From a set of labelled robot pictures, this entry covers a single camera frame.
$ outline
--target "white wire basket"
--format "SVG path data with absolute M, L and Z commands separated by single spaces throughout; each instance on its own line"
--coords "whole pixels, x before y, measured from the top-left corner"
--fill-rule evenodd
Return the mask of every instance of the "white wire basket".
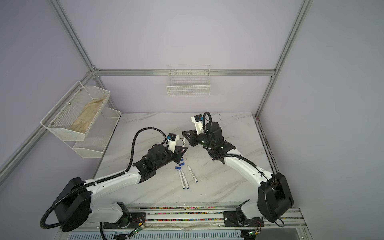
M 76 142 L 72 149 L 82 158 L 101 158 L 120 115 L 120 111 L 104 107 L 85 140 Z
M 209 65 L 170 65 L 172 67 L 204 67 L 204 69 L 171 69 L 167 82 L 168 96 L 209 95 L 211 90 Z
M 40 122 L 62 141 L 84 141 L 110 96 L 110 91 L 105 89 L 96 86 L 83 86 L 80 82 L 77 82 L 75 85 L 77 84 L 80 84 L 81 87 L 53 118 L 49 125 L 44 125 L 43 120 Z M 89 120 L 85 127 L 81 129 L 81 131 L 71 130 L 71 128 L 73 129 L 74 122 L 82 114 L 85 105 L 94 99 L 102 100 L 100 100 L 94 112 L 88 115 Z

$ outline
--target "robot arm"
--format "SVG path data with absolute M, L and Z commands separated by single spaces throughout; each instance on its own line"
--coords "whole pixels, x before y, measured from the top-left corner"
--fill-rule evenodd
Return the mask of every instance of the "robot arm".
M 213 160 L 219 160 L 240 173 L 254 187 L 258 189 L 257 201 L 246 201 L 238 207 L 239 222 L 244 225 L 249 219 L 265 217 L 270 222 L 275 222 L 293 205 L 293 198 L 288 183 L 281 173 L 273 174 L 244 158 L 235 146 L 224 140 L 218 122 L 205 125 L 204 117 L 192 117 L 196 130 L 183 131 L 182 135 L 193 147 L 202 145 Z
M 130 212 L 118 199 L 108 200 L 108 194 L 133 184 L 139 184 L 156 174 L 156 170 L 170 163 L 180 163 L 187 147 L 177 146 L 178 135 L 170 133 L 167 136 L 168 147 L 155 144 L 148 150 L 140 161 L 133 164 L 129 170 L 116 172 L 102 178 L 82 181 L 80 177 L 69 181 L 56 201 L 80 186 L 89 185 L 78 194 L 66 198 L 55 208 L 55 214 L 63 232 L 76 229 L 83 223 L 109 222 L 124 228 L 129 223 Z

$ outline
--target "marble tabletop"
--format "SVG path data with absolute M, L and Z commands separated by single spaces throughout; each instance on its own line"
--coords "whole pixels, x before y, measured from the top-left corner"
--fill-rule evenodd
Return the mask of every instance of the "marble tabletop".
M 201 113 L 126 113 L 121 115 L 116 130 L 97 170 L 96 177 L 121 171 L 127 167 L 131 157 L 131 144 L 137 131 L 144 127 L 156 127 L 166 135 L 169 132 L 181 135 L 193 130 L 191 117 Z M 243 156 L 263 169 L 272 172 L 263 144 L 251 113 L 212 113 L 213 121 L 222 128 L 224 139 L 236 146 Z M 134 160 L 137 162 L 147 154 L 163 136 L 154 130 L 146 130 L 136 139 Z M 212 161 L 202 146 L 188 147 L 184 154 L 185 173 L 190 189 L 183 189 L 176 163 L 171 162 L 158 169 L 156 175 L 140 184 L 125 187 L 109 194 L 105 200 L 119 199 L 126 205 L 145 206 L 220 206 L 238 205 L 256 200 L 257 189 L 234 169 Z M 187 164 L 196 175 L 195 182 Z

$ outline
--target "metal bracket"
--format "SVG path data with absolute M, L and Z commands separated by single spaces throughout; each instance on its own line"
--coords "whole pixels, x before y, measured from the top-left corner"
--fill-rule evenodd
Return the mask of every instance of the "metal bracket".
M 95 65 L 92 65 L 92 67 L 91 67 L 91 68 L 92 68 L 92 72 L 97 72 L 97 71 L 99 71 L 99 70 L 100 70 L 99 68 L 96 68 L 96 67 L 95 67 Z
M 224 211 L 223 212 L 223 215 L 224 215 L 224 226 L 226 227 L 243 227 L 241 226 L 240 222 L 239 222 L 239 218 L 236 214 L 237 212 L 236 211 Z M 246 226 L 244 225 L 244 227 L 257 227 L 257 226 L 261 226 L 263 227 L 264 226 L 264 220 L 262 217 L 260 218 L 252 218 L 251 219 L 251 222 L 248 223 Z
M 145 212 L 131 212 L 129 224 L 125 228 L 135 229 L 135 228 L 139 227 L 140 222 L 143 222 L 143 223 L 145 222 L 146 215 L 147 215 L 147 213 L 145 213 Z M 103 228 L 104 229 L 118 229 L 119 226 L 117 225 L 117 223 L 105 222 Z

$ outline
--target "lavender wall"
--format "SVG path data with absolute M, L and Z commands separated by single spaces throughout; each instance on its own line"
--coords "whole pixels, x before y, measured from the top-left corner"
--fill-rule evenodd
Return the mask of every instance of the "lavender wall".
M 167 76 L 103 76 L 105 87 L 123 113 L 252 112 L 268 76 L 212 76 L 209 96 L 168 97 Z
M 383 239 L 384 1 L 313 1 L 260 116 L 315 240 Z
M 98 68 L 274 69 L 302 0 L 61 0 Z
M 0 32 L 2 165 L 87 69 L 45 0 L 2 1 Z M 45 134 L 0 192 L 0 238 L 53 239 L 58 229 L 41 229 L 40 217 L 71 178 L 91 178 L 97 163 Z

